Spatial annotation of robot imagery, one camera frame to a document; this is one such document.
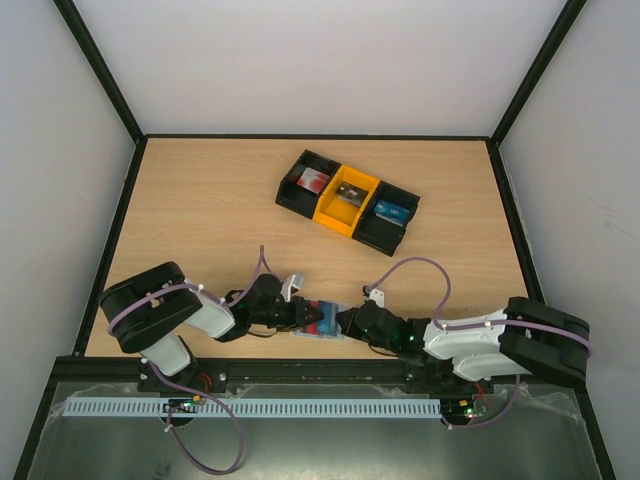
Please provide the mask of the beige card holder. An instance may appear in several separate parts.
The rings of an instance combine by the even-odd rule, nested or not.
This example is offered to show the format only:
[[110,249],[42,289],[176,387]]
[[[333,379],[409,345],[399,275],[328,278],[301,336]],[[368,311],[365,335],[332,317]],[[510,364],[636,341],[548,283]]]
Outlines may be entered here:
[[320,300],[312,301],[311,305],[321,311],[323,318],[316,323],[292,332],[292,335],[310,339],[342,340],[344,335],[341,333],[337,315],[346,312],[350,307],[346,304]]

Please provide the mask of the black bin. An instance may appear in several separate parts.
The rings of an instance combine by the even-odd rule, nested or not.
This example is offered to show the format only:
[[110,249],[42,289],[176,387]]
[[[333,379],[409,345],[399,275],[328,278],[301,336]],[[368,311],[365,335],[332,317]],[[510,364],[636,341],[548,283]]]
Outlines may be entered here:
[[392,257],[403,240],[421,197],[381,181],[367,201],[352,238]]
[[280,181],[276,203],[312,219],[321,194],[341,166],[335,160],[304,150]]

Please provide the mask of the yellow bin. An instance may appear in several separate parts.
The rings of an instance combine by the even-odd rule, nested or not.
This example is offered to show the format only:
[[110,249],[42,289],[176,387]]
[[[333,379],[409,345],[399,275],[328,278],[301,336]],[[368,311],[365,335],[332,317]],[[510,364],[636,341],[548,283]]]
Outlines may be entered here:
[[[337,197],[336,191],[343,182],[348,182],[368,192],[360,208],[350,205]],[[380,180],[374,176],[363,173],[353,167],[342,165],[321,194],[312,220],[351,238],[367,201],[371,199],[379,183]]]

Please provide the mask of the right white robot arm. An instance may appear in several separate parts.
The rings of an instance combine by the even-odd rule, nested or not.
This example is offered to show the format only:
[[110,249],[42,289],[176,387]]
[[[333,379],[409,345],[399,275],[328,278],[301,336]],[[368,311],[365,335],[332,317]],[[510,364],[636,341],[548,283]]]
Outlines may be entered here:
[[533,375],[568,388],[586,382],[589,324],[524,297],[510,298],[495,312],[457,320],[405,320],[368,300],[338,313],[336,321],[347,337],[399,358],[440,361],[436,379],[450,392],[508,375]]

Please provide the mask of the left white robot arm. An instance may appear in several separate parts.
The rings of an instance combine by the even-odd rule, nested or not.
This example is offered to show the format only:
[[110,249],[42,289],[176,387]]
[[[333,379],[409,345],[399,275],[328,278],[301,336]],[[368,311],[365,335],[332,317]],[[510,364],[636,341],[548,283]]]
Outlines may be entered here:
[[280,332],[323,321],[321,303],[297,294],[302,281],[299,275],[282,281],[256,269],[245,289],[218,298],[190,282],[177,263],[165,262],[107,288],[99,305],[121,350],[141,355],[171,377],[193,362],[176,333],[181,325],[224,343],[247,335],[255,325]]

